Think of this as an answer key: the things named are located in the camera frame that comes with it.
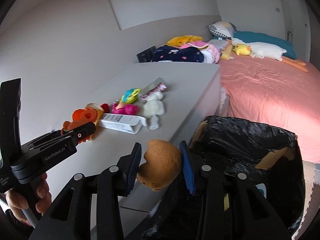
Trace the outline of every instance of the white packaging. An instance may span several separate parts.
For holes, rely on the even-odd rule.
[[[147,126],[147,119],[137,115],[103,114],[98,126],[135,134],[142,126]]]

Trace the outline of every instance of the yellow duck plush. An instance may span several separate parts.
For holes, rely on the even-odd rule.
[[[171,47],[181,47],[182,45],[193,41],[202,41],[202,37],[193,35],[174,37],[167,42],[167,45]]]
[[[239,55],[247,56],[247,55],[250,55],[251,53],[251,47],[245,44],[237,44],[237,46],[235,46],[233,50],[238,56]]]
[[[147,162],[138,168],[137,179],[153,191],[159,191],[168,186],[181,170],[180,150],[164,140],[148,141],[144,158]]]

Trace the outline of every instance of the pink bedsheet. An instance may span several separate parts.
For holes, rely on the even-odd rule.
[[[302,159],[320,163],[320,72],[311,63],[304,73],[274,59],[233,57],[218,62],[228,115],[294,132]]]

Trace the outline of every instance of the product box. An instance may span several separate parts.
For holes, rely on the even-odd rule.
[[[137,115],[103,114],[98,126],[135,134],[142,126],[147,126],[147,119]]]

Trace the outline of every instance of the hand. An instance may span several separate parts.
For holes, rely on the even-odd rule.
[[[52,197],[49,192],[49,185],[46,182],[48,175],[44,173],[41,175],[41,182],[37,187],[37,194],[40,200],[36,204],[36,210],[42,215],[52,203]],[[27,209],[29,207],[27,200],[14,190],[6,192],[6,199],[13,215],[22,223],[31,226],[21,209]]]

